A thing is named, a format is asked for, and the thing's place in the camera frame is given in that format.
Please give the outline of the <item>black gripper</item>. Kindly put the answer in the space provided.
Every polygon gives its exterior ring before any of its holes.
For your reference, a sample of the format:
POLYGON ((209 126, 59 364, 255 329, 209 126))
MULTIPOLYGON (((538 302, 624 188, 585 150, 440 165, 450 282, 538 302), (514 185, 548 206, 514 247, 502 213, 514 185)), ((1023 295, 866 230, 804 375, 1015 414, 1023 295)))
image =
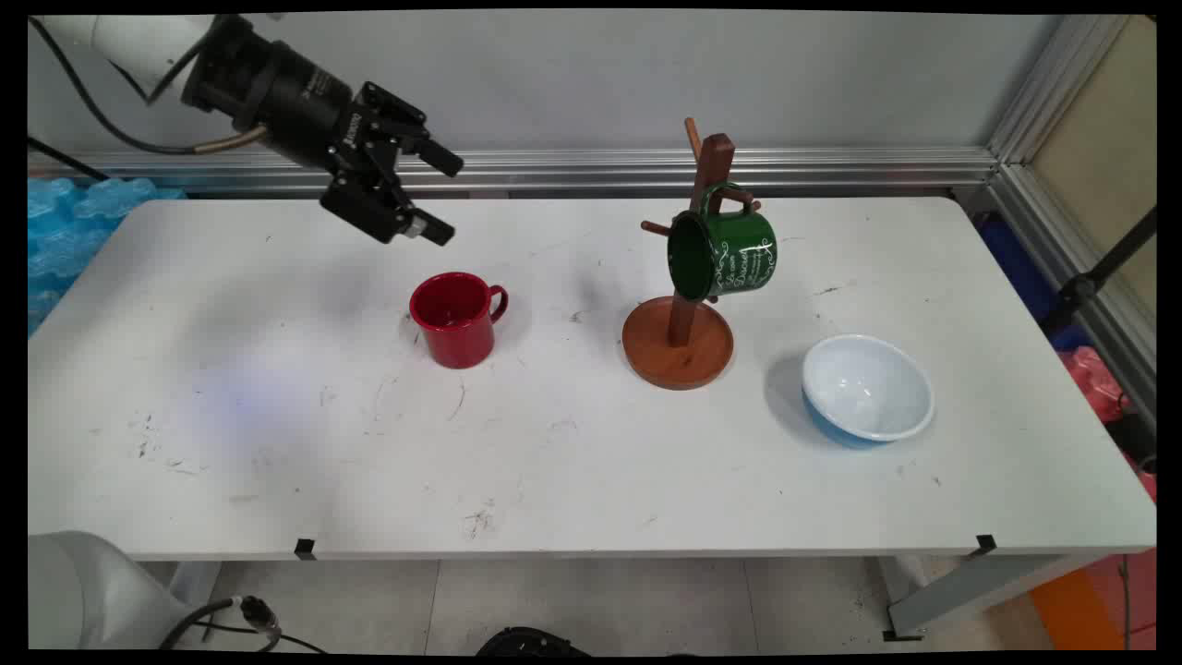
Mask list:
POLYGON ((242 126, 301 167, 331 175, 320 206, 389 245, 396 236, 448 245, 455 228, 415 206, 392 175, 395 146, 448 177, 465 159, 431 138, 426 113, 368 82, 353 92, 286 43, 242 43, 242 126))

